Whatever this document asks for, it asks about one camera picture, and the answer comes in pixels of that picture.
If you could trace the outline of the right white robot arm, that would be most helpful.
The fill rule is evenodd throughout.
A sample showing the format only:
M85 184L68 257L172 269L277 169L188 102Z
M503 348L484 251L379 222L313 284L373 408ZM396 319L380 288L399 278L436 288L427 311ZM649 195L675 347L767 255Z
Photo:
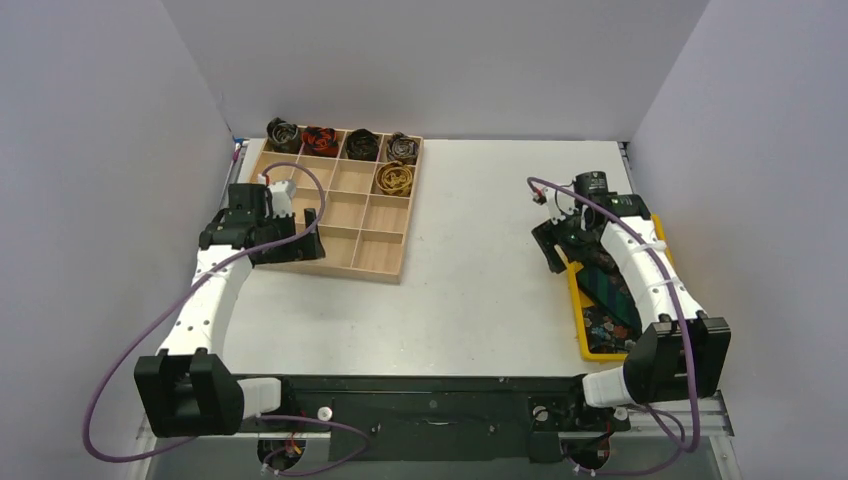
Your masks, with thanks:
M567 186L536 177L527 183L549 212L532 231L549 269L559 274L579 263L594 282L587 297L600 303L622 295L623 311L641 331L621 366L586 375L582 389L565 398L566 418L588 427L604 407L714 395L730 327L707 314L679 278L644 200L610 190L602 171L579 174Z

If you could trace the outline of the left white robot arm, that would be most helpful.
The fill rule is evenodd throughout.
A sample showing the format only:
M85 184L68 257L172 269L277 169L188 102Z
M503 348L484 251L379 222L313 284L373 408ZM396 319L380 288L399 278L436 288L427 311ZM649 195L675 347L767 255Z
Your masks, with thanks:
M239 292L253 268L324 257L317 230L301 233L291 180L236 183L227 205L199 235L197 289L180 306L153 356L140 357L134 380L159 438L232 435L258 417L272 429L291 427L298 402L276 377L238 378L221 350Z

